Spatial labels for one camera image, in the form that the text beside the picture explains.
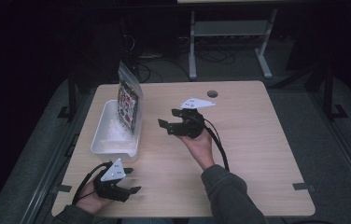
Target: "person's left hand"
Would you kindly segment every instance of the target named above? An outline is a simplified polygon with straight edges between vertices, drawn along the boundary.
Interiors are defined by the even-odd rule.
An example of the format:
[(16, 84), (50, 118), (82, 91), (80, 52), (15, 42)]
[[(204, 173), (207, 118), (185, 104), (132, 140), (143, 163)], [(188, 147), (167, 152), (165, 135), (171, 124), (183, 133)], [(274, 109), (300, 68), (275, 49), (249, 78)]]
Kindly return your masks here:
[(112, 200), (100, 198), (96, 192), (92, 192), (94, 192), (93, 180), (86, 184), (80, 192), (80, 199), (79, 201), (77, 201), (76, 206), (82, 208), (87, 212), (96, 214), (98, 211), (100, 211), (102, 208), (106, 207), (110, 202), (112, 202)]

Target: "white plastic bin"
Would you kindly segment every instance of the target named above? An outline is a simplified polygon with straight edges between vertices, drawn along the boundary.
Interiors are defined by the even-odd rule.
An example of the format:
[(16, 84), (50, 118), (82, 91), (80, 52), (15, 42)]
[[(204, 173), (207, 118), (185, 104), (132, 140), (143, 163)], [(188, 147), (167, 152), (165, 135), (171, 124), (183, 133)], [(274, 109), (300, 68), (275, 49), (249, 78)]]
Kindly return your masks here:
[(91, 144), (91, 152), (102, 161), (133, 162), (138, 157), (142, 112), (137, 111), (134, 134), (131, 135), (121, 126), (118, 118), (118, 101), (105, 103), (102, 116)]

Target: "black cable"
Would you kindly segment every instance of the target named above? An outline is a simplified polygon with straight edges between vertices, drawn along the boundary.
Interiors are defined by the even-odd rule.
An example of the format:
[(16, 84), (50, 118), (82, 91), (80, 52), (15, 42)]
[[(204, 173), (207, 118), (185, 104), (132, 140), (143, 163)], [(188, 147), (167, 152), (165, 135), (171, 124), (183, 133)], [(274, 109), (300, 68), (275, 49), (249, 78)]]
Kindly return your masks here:
[(95, 192), (97, 192), (97, 190), (94, 190), (93, 192), (90, 192), (90, 193), (88, 193), (88, 194), (85, 194), (85, 195), (83, 195), (82, 197), (79, 197), (77, 200), (79, 201), (79, 200), (81, 200), (81, 199), (83, 199), (83, 198), (86, 198), (86, 197), (88, 197), (89, 195), (91, 195), (91, 194), (93, 194), (93, 193), (95, 193)]
[(222, 144), (219, 142), (219, 140), (216, 138), (215, 134), (213, 133), (213, 131), (210, 128), (205, 127), (205, 129), (210, 133), (210, 135), (213, 137), (214, 142), (216, 143), (219, 152), (221, 153), (222, 156), (222, 160), (224, 161), (224, 166), (225, 166), (225, 170), (230, 172), (229, 169), (229, 164), (228, 164), (228, 158), (226, 157), (226, 153), (224, 148), (222, 147)]
[(83, 181), (80, 183), (79, 187), (77, 188), (77, 192), (74, 195), (74, 199), (73, 199), (73, 205), (77, 204), (77, 201), (80, 199), (79, 198), (79, 194), (82, 191), (83, 187), (85, 187), (85, 185), (88, 183), (88, 181), (91, 179), (91, 176), (94, 174), (94, 172), (96, 172), (98, 169), (100, 169), (101, 167), (105, 166), (108, 167), (112, 164), (112, 162), (104, 162), (98, 166), (96, 166), (90, 173), (88, 173), (85, 178), (83, 179)]
[(222, 50), (216, 50), (216, 52), (219, 52), (223, 55), (221, 58), (217, 58), (215, 56), (210, 55), (210, 53), (207, 54), (202, 54), (198, 50), (195, 51), (196, 57), (200, 58), (203, 61), (209, 62), (209, 63), (220, 63), (220, 64), (233, 64), (236, 61), (236, 56), (234, 52), (229, 52), (230, 55), (227, 53), (223, 52)]
[(213, 129), (216, 131), (217, 135), (214, 134), (214, 132), (208, 128), (204, 123), (201, 123), (198, 119), (192, 117), (192, 116), (189, 116), (189, 115), (183, 115), (182, 117), (186, 117), (188, 119), (193, 119), (195, 122), (197, 122), (198, 124), (200, 124), (203, 128), (205, 128), (208, 133), (211, 135), (211, 137), (213, 138), (214, 142), (216, 143), (217, 147), (218, 147), (218, 150), (219, 152), (221, 153), (221, 156), (222, 156), (222, 160), (224, 162), (224, 167), (225, 167), (225, 170), (227, 170), (228, 172), (230, 172), (230, 169), (229, 169), (229, 164), (228, 164), (228, 158), (226, 156), (226, 153), (225, 153), (225, 150), (224, 148), (222, 147), (222, 144), (219, 140), (219, 134), (217, 132), (217, 129), (216, 127), (214, 127), (214, 125), (208, 120), (208, 119), (204, 119), (206, 120), (207, 122), (210, 123), (210, 125), (213, 127)]
[[(138, 66), (143, 66), (143, 67), (146, 68), (146, 70), (140, 69)], [(145, 66), (145, 65), (143, 65), (143, 64), (138, 64), (138, 65), (137, 65), (137, 70), (138, 70), (138, 74), (140, 74), (140, 71), (139, 71), (139, 70), (148, 72), (148, 76), (147, 76), (146, 79), (144, 79), (144, 80), (142, 80), (142, 81), (141, 81), (140, 79), (138, 80), (140, 83), (144, 83), (144, 82), (146, 82), (146, 81), (150, 78), (151, 70), (150, 70), (147, 66)]]
[[(140, 68), (138, 68), (138, 66), (143, 66), (146, 68), (146, 70), (140, 69)], [(158, 75), (159, 79), (161, 80), (160, 83), (163, 82), (163, 78), (162, 78), (161, 74), (155, 70), (150, 69), (148, 66), (143, 65), (143, 64), (138, 64), (137, 68), (142, 70), (142, 71), (149, 72), (148, 77), (146, 79), (144, 79), (143, 81), (141, 81), (141, 83), (145, 83), (146, 81), (148, 81), (152, 73), (155, 73), (156, 75)]]
[(168, 62), (168, 63), (173, 63), (175, 65), (177, 65), (182, 71), (183, 73), (187, 76), (188, 79), (190, 79), (190, 74), (187, 72), (187, 70), (185, 70), (185, 68), (179, 64), (179, 63), (176, 63), (172, 60), (169, 60), (169, 59), (163, 59), (163, 58), (158, 58), (158, 59), (145, 59), (145, 62), (140, 62), (141, 63), (151, 63), (151, 62), (159, 62), (159, 61), (162, 61), (162, 62)]
[(137, 78), (138, 82), (141, 81), (141, 76), (140, 76), (140, 70), (138, 69), (138, 67), (135, 70), (135, 74), (134, 74), (135, 78)]

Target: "white triangular marker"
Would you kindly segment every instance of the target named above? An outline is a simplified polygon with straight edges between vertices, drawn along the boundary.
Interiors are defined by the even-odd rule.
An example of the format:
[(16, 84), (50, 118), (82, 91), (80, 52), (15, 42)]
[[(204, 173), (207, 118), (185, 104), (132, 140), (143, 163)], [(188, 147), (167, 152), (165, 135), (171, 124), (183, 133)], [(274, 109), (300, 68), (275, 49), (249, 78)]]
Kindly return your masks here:
[(122, 179), (125, 177), (125, 171), (123, 170), (123, 165), (120, 159), (117, 159), (108, 171), (101, 177), (101, 181), (109, 181), (115, 179)]
[(182, 103), (180, 107), (186, 108), (186, 109), (196, 109), (196, 108), (202, 108), (202, 107), (207, 107), (211, 105), (216, 105), (216, 103), (212, 101), (205, 101), (205, 100), (200, 100), (196, 98), (190, 98), (186, 102)]

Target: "floor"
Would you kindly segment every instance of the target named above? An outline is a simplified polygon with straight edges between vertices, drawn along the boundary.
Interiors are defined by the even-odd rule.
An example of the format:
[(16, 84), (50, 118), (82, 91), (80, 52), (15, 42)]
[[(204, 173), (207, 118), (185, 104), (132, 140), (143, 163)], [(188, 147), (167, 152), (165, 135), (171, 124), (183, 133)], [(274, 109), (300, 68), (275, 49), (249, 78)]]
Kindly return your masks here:
[[(286, 69), (293, 46), (291, 38), (270, 41), (265, 53), (274, 75), (270, 80), (263, 77), (255, 58), (254, 48), (260, 40), (237, 41), (242, 44), (232, 48), (222, 45), (214, 49), (201, 48), (195, 81), (260, 80), (269, 87), (296, 73)], [(135, 70), (135, 73), (145, 82), (188, 82), (187, 56), (181, 52), (177, 59), (169, 59), (147, 52), (136, 66), (139, 72)], [(348, 118), (329, 121), (321, 109), (322, 88), (315, 93), (307, 92), (303, 87), (307, 78), (302, 77), (283, 89), (268, 88), (268, 93), (302, 176), (310, 186), (316, 213), (311, 217), (268, 217), (268, 221), (284, 224), (321, 220), (350, 224), (351, 91), (340, 80), (334, 80), (333, 102), (344, 108)], [(65, 81), (52, 96), (3, 188), (0, 223), (50, 223), (54, 192), (61, 183), (94, 95), (94, 89), (90, 94), (78, 93), (76, 116), (72, 120), (58, 119), (61, 109), (68, 105), (67, 90)], [(114, 222), (95, 220), (95, 223)]]

